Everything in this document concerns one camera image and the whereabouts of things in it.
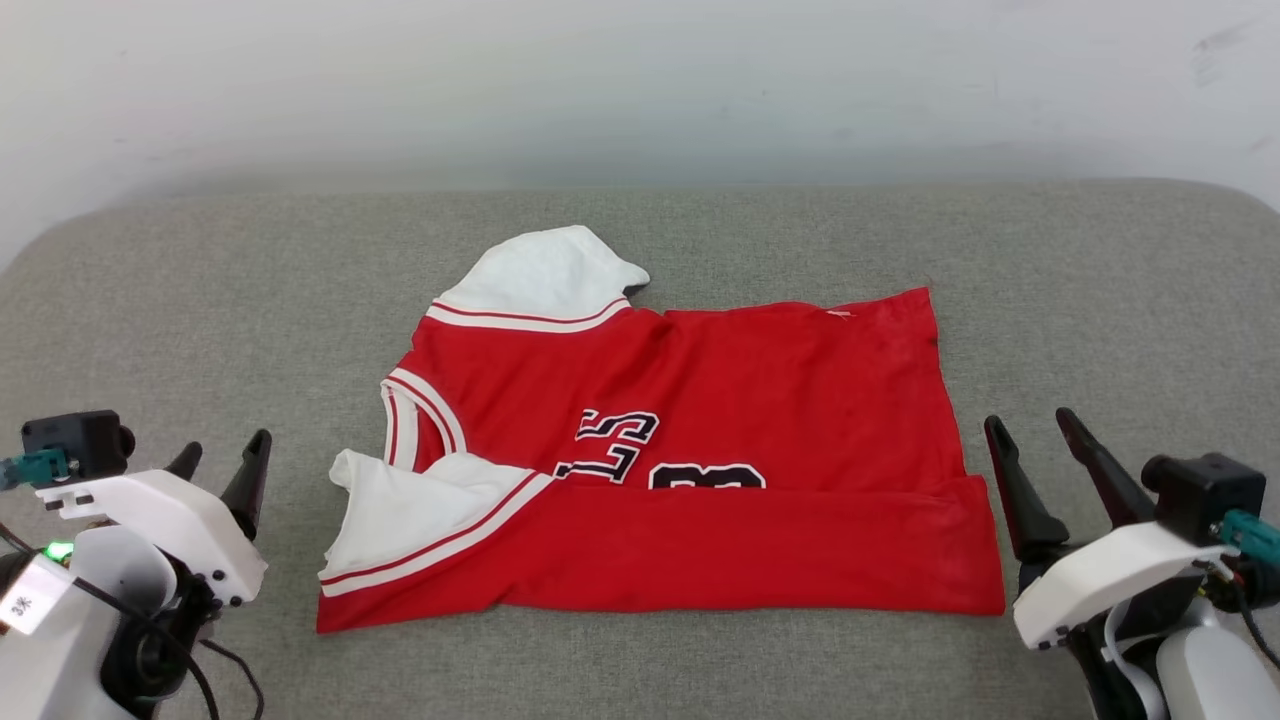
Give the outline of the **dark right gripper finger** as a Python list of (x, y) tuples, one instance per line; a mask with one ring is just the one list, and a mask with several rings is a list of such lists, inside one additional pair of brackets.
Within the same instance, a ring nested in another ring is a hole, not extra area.
[(1112, 528), (1153, 521), (1152, 498), (1084, 421), (1070, 407), (1059, 407), (1056, 423), (1071, 456), (1087, 470)]
[(1050, 562), (1062, 557), (1070, 541), (1068, 528), (1042, 503), (1021, 468), (1019, 447), (1007, 427), (1000, 416), (989, 415), (984, 419), (984, 433), (1015, 559)]

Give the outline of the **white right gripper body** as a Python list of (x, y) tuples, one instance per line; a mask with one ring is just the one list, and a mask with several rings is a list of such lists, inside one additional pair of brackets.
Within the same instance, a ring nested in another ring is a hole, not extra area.
[(1044, 650), (1061, 628), (1071, 630), (1194, 562), (1225, 569), (1222, 557), (1240, 553), (1230, 544), (1198, 546), (1156, 521), (1120, 527), (1033, 580), (1012, 603), (1012, 619), (1027, 648)]

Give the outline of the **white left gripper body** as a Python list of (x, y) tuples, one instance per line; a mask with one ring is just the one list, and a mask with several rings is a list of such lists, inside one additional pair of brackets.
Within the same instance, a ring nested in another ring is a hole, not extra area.
[(64, 519), (105, 516), (212, 582), (223, 603), (255, 600), (268, 562), (232, 511), (210, 492), (152, 469), (76, 483), (38, 486)]

